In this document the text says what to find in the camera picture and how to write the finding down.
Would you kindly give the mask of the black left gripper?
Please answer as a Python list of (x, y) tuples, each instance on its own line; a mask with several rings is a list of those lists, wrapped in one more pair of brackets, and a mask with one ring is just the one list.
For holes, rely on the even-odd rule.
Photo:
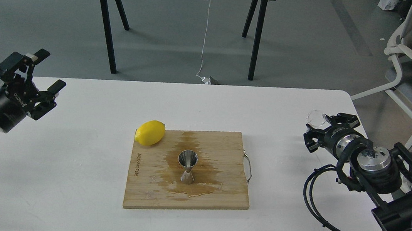
[(7, 133), (26, 116), (38, 120), (56, 107), (55, 99), (66, 82), (57, 80), (46, 91), (39, 91), (34, 83), (35, 66), (50, 56), (40, 49), (34, 54), (13, 52), (0, 63), (0, 131)]

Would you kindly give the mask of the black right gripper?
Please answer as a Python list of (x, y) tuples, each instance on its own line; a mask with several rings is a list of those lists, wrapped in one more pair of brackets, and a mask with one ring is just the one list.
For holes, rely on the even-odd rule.
[(330, 124), (326, 129), (307, 127), (303, 135), (304, 144), (310, 153), (316, 152), (321, 147), (339, 159), (351, 141), (363, 137), (355, 131), (361, 123), (356, 115), (351, 114), (338, 113), (326, 118)]

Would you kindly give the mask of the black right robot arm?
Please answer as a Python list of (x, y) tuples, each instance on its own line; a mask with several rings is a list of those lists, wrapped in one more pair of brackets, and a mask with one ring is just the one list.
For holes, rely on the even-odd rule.
[(307, 115), (304, 144), (311, 153), (325, 148), (337, 163), (315, 169), (303, 187), (303, 201), (324, 228), (341, 231), (318, 211), (313, 187), (324, 172), (334, 171), (337, 183), (349, 191), (365, 192), (375, 207), (371, 210), (382, 231), (412, 231), (412, 155), (401, 143), (390, 150), (375, 146), (356, 131), (356, 115), (328, 116), (318, 110)]

